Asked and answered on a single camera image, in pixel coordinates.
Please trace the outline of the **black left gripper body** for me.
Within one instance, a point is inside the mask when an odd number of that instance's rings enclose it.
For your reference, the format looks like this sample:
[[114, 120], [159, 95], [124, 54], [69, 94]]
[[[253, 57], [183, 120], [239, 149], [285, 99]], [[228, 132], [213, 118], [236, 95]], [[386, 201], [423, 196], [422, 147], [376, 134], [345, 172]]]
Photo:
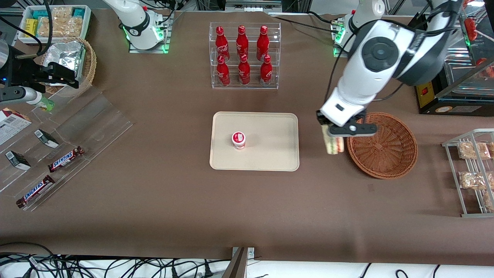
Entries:
[[[349, 130], [358, 130], [361, 129], [362, 125], [365, 127], [365, 117], [366, 110], [357, 113], [355, 116], [352, 116], [342, 127], [337, 128], [347, 128]], [[321, 125], [336, 125], [332, 121], [330, 121], [320, 110], [316, 111], [316, 118]]]

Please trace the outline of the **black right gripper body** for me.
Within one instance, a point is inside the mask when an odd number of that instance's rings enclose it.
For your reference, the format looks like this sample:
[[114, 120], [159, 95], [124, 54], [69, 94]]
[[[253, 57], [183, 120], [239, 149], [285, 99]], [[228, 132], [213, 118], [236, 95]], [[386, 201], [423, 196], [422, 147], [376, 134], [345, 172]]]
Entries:
[[23, 55], [22, 51], [12, 46], [2, 46], [0, 50], [0, 82], [4, 86], [10, 81], [11, 86], [26, 86], [30, 88], [43, 88], [42, 84], [32, 78], [39, 72], [41, 66], [32, 59], [18, 59], [17, 55]]

